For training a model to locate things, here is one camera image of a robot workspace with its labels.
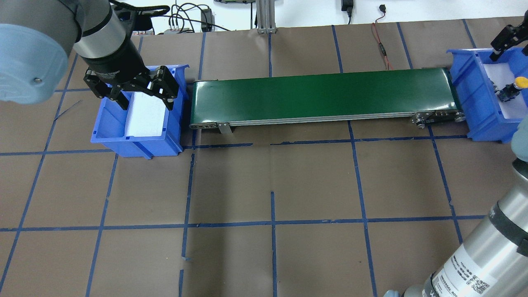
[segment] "blue bin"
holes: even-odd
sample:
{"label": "blue bin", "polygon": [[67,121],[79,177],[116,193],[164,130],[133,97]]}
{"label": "blue bin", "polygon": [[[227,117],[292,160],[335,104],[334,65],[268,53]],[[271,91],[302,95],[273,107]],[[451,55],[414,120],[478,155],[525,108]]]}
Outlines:
{"label": "blue bin", "polygon": [[[119,105],[103,98],[95,126],[93,128],[92,143],[101,143],[122,157],[176,156],[183,151],[180,145],[180,121],[182,119],[183,102],[188,99],[187,84],[185,82],[185,68],[189,65],[171,65],[176,81],[180,85],[178,97],[174,99],[173,110],[165,109],[165,118],[161,136],[134,137],[125,136],[125,125],[128,110],[122,110]],[[155,70],[157,66],[147,67]],[[128,100],[132,92],[123,92]]]}
{"label": "blue bin", "polygon": [[[486,74],[485,64],[507,63],[515,77],[528,77],[528,57],[520,48],[510,49],[494,62],[489,58],[491,49],[448,50],[453,54],[452,82],[466,114],[468,137],[474,141],[501,141],[507,143],[523,117],[505,118],[495,95],[493,84]],[[528,90],[523,90],[524,105]]]}

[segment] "yellow cap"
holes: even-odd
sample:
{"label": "yellow cap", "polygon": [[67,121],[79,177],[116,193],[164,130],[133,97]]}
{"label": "yellow cap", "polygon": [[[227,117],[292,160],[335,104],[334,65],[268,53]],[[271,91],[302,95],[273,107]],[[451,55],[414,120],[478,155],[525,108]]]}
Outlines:
{"label": "yellow cap", "polygon": [[515,78],[515,85],[519,89],[528,88],[528,78],[526,78],[524,76],[519,76],[519,77]]}

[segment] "white label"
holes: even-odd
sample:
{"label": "white label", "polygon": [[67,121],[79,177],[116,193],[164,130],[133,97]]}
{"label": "white label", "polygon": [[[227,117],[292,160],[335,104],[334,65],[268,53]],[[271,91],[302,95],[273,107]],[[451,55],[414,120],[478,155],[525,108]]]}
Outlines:
{"label": "white label", "polygon": [[464,245],[458,248],[432,280],[440,297],[480,297],[496,283],[495,278],[483,272],[469,257]]}

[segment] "green conveyor belt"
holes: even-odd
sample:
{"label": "green conveyor belt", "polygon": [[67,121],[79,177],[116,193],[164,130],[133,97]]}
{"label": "green conveyor belt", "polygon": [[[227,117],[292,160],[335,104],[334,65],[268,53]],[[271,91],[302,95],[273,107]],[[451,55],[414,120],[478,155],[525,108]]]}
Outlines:
{"label": "green conveyor belt", "polygon": [[411,116],[457,104],[445,68],[200,81],[191,127]]}

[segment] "light blue joint cap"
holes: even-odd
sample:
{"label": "light blue joint cap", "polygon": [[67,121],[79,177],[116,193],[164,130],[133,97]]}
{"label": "light blue joint cap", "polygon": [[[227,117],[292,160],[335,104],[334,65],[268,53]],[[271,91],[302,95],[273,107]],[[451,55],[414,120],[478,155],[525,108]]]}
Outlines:
{"label": "light blue joint cap", "polygon": [[521,121],[513,134],[512,151],[517,158],[528,162],[528,117]]}
{"label": "light blue joint cap", "polygon": [[51,37],[23,26],[0,24],[0,100],[48,100],[66,73],[68,56]]}

